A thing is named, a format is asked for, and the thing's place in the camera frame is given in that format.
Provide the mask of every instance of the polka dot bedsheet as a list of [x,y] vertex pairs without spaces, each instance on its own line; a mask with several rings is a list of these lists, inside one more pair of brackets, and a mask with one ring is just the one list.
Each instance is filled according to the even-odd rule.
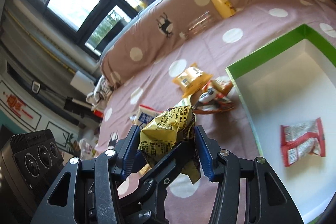
[[[236,15],[191,40],[183,41],[179,35],[189,23],[180,18],[188,18],[186,14],[191,13],[194,19],[208,10],[215,15],[209,0],[163,0],[117,41],[101,68],[108,78],[111,73],[114,79],[117,75],[123,85],[113,93],[105,110],[99,153],[107,149],[112,135],[125,138],[131,127],[129,114],[139,104],[162,111],[173,107],[182,91],[171,80],[193,62],[214,77],[227,76],[228,65],[303,23],[336,46],[336,5],[332,0],[230,1],[237,8]],[[258,150],[246,114],[234,90],[229,97],[236,106],[233,111],[198,115],[197,124],[221,148],[238,157],[254,159]],[[119,195],[136,189],[138,179],[139,174],[127,178],[118,189]],[[167,188],[166,218],[173,224],[208,223],[216,189],[217,183],[209,182],[203,173],[194,185],[186,175],[179,175]],[[244,191],[245,184],[241,182],[237,223],[244,222]]]

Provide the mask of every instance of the red and white snack package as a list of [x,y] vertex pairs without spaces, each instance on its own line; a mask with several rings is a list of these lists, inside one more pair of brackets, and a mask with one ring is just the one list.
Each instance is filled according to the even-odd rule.
[[281,126],[281,153],[286,167],[308,154],[325,157],[321,118],[293,126]]

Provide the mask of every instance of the crumpled yellow wrapper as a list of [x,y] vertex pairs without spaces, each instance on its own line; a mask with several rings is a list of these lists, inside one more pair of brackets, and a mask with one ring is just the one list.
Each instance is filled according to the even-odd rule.
[[[140,132],[140,149],[150,165],[154,167],[174,145],[189,140],[194,144],[195,116],[191,106],[169,108],[154,118]],[[192,184],[200,177],[200,162],[195,150],[192,160],[182,169]]]

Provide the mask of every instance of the yellow bottle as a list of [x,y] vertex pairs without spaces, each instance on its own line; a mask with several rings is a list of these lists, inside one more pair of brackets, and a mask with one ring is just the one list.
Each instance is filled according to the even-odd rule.
[[222,18],[228,18],[233,16],[236,11],[232,7],[232,4],[229,0],[211,0],[213,5],[215,6],[216,10],[222,16]]

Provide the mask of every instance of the green foliage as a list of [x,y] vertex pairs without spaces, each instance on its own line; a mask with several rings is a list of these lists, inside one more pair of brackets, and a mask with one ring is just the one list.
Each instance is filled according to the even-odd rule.
[[122,17],[119,14],[112,10],[92,33],[88,41],[89,44],[93,47],[97,47],[100,41],[102,41],[121,18]]

